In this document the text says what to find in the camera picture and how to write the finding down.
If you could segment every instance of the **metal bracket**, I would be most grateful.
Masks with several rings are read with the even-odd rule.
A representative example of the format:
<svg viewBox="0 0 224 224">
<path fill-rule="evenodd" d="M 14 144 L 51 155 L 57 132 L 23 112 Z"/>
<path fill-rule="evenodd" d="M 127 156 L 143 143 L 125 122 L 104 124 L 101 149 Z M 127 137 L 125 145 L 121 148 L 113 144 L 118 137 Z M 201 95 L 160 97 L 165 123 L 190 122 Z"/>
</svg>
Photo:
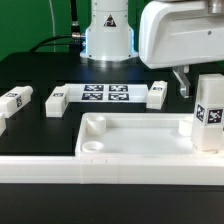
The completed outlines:
<svg viewBox="0 0 224 224">
<path fill-rule="evenodd" d="M 180 93 L 184 98 L 188 98 L 190 96 L 190 82 L 185 76 L 186 73 L 189 72 L 189 65 L 177 66 L 173 67 L 173 73 L 177 77 L 180 82 Z"/>
</svg>

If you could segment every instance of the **circular recess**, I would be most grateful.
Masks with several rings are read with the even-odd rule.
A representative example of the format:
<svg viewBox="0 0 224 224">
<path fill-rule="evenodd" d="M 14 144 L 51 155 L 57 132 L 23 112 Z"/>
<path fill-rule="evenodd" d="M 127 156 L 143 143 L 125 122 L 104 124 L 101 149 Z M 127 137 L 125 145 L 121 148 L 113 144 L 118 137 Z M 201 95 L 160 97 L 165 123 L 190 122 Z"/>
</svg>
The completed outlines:
<svg viewBox="0 0 224 224">
<path fill-rule="evenodd" d="M 82 145 L 82 151 L 88 153 L 97 153 L 104 150 L 104 144 L 97 141 L 85 142 Z"/>
</svg>

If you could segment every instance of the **white base platform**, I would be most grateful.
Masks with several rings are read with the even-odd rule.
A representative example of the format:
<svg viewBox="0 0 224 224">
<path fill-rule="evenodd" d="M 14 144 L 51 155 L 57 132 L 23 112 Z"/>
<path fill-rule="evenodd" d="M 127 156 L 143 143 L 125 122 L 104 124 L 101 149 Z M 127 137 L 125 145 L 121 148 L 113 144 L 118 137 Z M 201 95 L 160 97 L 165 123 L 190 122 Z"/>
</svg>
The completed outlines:
<svg viewBox="0 0 224 224">
<path fill-rule="evenodd" d="M 106 118 L 100 135 L 87 132 L 90 115 L 98 116 L 83 116 L 75 157 L 1 156 L 0 183 L 224 185 L 224 150 L 198 153 L 178 133 L 189 114 L 100 114 Z M 89 141 L 104 148 L 84 152 Z"/>
</svg>

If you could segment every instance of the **black cable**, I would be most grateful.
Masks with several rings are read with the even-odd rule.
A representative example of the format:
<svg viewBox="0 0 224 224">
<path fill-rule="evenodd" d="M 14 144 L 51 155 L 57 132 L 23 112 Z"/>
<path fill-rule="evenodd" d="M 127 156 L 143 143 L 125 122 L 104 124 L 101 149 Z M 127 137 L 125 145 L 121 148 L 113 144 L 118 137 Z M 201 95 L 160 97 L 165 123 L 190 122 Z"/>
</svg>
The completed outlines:
<svg viewBox="0 0 224 224">
<path fill-rule="evenodd" d="M 39 47 L 42 47 L 43 45 L 45 45 L 46 43 L 49 43 L 51 41 L 60 40 L 60 39 L 68 39 L 68 38 L 72 38 L 72 35 L 70 35 L 70 34 L 69 35 L 60 35 L 60 36 L 55 36 L 55 37 L 48 38 L 46 40 L 41 41 L 40 43 L 38 43 L 33 48 L 31 48 L 29 50 L 29 52 L 34 53 Z"/>
<path fill-rule="evenodd" d="M 70 46 L 70 45 L 73 45 L 74 43 L 58 43 L 58 44 L 40 44 L 38 45 L 38 47 L 35 48 L 35 51 L 40 48 L 40 47 L 49 47 L 49 46 Z"/>
</svg>

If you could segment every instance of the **white housing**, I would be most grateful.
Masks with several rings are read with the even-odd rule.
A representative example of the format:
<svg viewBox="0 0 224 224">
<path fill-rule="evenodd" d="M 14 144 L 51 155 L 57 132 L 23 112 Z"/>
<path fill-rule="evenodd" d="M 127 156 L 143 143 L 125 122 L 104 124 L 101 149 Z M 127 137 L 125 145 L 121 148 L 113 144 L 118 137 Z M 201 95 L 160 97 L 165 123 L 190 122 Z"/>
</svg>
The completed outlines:
<svg viewBox="0 0 224 224">
<path fill-rule="evenodd" d="M 209 14 L 207 1 L 150 2 L 144 9 L 140 59 L 150 68 L 224 59 L 224 15 Z"/>
<path fill-rule="evenodd" d="M 92 0 L 92 22 L 86 31 L 83 62 L 124 61 L 136 58 L 133 30 L 128 25 L 128 0 Z"/>
</svg>

